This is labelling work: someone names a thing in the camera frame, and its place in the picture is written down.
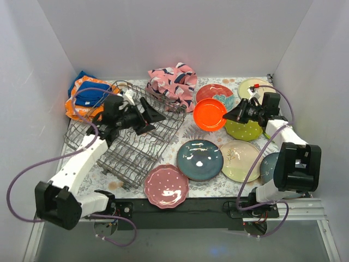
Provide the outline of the small orange plate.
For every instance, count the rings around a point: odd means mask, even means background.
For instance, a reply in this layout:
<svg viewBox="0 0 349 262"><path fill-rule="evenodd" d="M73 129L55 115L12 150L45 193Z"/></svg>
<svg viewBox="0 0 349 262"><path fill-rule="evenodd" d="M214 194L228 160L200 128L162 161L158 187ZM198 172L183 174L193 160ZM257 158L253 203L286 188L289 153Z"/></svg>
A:
<svg viewBox="0 0 349 262"><path fill-rule="evenodd" d="M215 132L226 124L223 115L227 113L224 104L213 98L206 98L197 103L193 118L196 125L204 131Z"/></svg>

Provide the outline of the dark teal plate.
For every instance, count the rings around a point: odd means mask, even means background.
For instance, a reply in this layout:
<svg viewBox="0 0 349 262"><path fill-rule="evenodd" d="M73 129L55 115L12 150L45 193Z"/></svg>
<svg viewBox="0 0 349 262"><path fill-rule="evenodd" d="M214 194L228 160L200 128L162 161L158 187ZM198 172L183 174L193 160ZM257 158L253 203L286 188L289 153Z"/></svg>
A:
<svg viewBox="0 0 349 262"><path fill-rule="evenodd" d="M222 170L224 158L220 148L208 140L185 142L177 152L177 167L188 179L198 182L215 178Z"/></svg>

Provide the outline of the pink dotted plate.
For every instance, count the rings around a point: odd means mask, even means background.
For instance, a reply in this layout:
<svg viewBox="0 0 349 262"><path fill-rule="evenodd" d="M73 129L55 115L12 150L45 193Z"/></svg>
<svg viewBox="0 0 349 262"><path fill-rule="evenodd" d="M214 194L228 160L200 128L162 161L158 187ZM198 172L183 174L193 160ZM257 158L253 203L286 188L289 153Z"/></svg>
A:
<svg viewBox="0 0 349 262"><path fill-rule="evenodd" d="M159 165L145 178L144 192L152 205L173 209L185 202L189 194L189 179L174 165Z"/></svg>

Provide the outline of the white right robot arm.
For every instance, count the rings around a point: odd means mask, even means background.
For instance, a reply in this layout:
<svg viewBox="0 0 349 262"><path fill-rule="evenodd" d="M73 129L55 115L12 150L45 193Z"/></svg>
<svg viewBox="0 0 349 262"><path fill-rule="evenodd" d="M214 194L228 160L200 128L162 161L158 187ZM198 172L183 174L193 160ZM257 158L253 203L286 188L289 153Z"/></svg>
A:
<svg viewBox="0 0 349 262"><path fill-rule="evenodd" d="M278 160L273 178L249 194L245 206L236 200L236 208L253 217L261 216L267 206L274 205L290 194L314 192L319 183L321 148L301 139L292 127L292 123L279 114L280 93L266 92L262 103L251 96L243 98L239 104L223 115L226 120L237 123L255 121L279 148Z"/></svg>

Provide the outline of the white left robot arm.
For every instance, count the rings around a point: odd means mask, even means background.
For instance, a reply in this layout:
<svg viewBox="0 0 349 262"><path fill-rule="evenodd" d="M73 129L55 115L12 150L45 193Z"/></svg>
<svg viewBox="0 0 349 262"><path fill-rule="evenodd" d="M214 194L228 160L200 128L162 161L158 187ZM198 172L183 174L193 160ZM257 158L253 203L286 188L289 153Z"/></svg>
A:
<svg viewBox="0 0 349 262"><path fill-rule="evenodd" d="M34 190L37 216L61 228L71 230L80 218L94 213L111 218L116 211L115 196L104 190L78 198L79 187L95 162L109 149L119 132L132 128L137 135L155 129L154 124L165 120L144 97L140 111L129 95L109 95L104 109L98 113L81 145L66 165L48 182L39 182Z"/></svg>

